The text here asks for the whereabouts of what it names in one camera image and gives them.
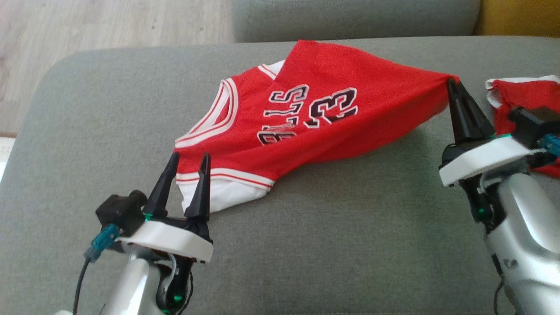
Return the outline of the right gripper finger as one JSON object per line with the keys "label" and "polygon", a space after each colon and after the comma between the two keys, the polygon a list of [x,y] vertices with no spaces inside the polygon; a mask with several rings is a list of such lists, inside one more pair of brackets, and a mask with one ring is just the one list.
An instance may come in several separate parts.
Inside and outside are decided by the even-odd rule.
{"label": "right gripper finger", "polygon": [[462,83],[457,83],[454,78],[447,81],[449,109],[455,144],[458,145],[470,137],[470,116],[468,102],[462,88]]}
{"label": "right gripper finger", "polygon": [[496,133],[494,126],[490,123],[488,118],[480,109],[474,98],[468,93],[463,84],[462,88],[467,98],[467,110],[470,116],[470,137],[466,140],[481,140],[493,137]]}

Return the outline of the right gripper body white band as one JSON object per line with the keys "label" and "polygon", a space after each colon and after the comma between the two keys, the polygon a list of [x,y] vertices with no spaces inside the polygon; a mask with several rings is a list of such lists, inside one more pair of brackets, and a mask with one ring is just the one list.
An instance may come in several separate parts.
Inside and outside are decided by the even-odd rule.
{"label": "right gripper body white band", "polygon": [[511,135],[503,135],[460,154],[439,170],[439,176],[445,187],[478,175],[508,177],[528,170],[528,156],[546,152],[528,149]]}

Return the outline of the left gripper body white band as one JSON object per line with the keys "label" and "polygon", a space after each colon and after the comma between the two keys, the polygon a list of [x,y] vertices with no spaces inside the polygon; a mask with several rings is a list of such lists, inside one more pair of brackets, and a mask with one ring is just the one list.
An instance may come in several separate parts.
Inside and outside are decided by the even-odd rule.
{"label": "left gripper body white band", "polygon": [[143,214],[123,220],[122,233],[116,238],[116,252],[132,259],[168,260],[168,255],[207,263],[212,259],[212,243],[196,233],[158,220],[146,220]]}

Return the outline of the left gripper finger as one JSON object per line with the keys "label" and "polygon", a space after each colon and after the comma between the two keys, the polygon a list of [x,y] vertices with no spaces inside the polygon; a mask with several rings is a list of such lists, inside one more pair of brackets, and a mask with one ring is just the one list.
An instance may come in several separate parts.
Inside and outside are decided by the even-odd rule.
{"label": "left gripper finger", "polygon": [[174,152],[161,176],[158,178],[154,189],[147,199],[146,205],[143,207],[142,212],[146,220],[154,218],[165,218],[168,215],[166,209],[168,196],[170,193],[172,182],[176,176],[177,167],[179,164],[179,153]]}
{"label": "left gripper finger", "polygon": [[208,222],[210,217],[211,155],[205,153],[199,170],[199,181],[184,217],[187,220]]}

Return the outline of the red shorts white waistband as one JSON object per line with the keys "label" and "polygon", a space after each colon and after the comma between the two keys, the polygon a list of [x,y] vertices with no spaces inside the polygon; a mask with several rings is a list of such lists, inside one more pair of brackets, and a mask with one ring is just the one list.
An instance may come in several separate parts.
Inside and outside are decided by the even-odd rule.
{"label": "red shorts white waistband", "polygon": [[494,108],[497,137],[508,137],[515,129],[509,120],[511,111],[522,106],[534,110],[542,106],[560,114],[560,78],[544,77],[491,78],[485,82],[487,100]]}

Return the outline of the red basketball jersey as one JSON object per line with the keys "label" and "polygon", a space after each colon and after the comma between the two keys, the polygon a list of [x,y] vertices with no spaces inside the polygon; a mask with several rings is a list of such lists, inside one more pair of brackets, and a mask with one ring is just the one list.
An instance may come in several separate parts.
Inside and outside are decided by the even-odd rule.
{"label": "red basketball jersey", "polygon": [[300,40],[286,59],[223,79],[208,112],[175,141],[182,207],[206,152],[215,213],[264,197],[306,164],[350,159],[404,137],[446,108],[449,81],[460,79]]}

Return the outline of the grey ottoman cushion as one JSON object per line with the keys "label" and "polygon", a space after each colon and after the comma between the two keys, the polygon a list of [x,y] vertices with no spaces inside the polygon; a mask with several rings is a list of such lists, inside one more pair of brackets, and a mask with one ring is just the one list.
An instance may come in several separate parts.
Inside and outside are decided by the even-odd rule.
{"label": "grey ottoman cushion", "polygon": [[[71,310],[110,195],[150,193],[219,80],[293,42],[78,52],[35,95],[0,183],[0,315]],[[356,159],[289,173],[210,216],[186,315],[493,315],[500,277],[459,187],[438,166],[450,114]]]}

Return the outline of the white rug brown border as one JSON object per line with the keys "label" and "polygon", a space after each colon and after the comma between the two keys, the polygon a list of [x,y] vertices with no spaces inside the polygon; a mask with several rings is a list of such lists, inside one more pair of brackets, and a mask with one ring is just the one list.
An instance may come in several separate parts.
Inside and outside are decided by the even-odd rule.
{"label": "white rug brown border", "polygon": [[15,137],[0,137],[0,182],[4,176],[15,141]]}

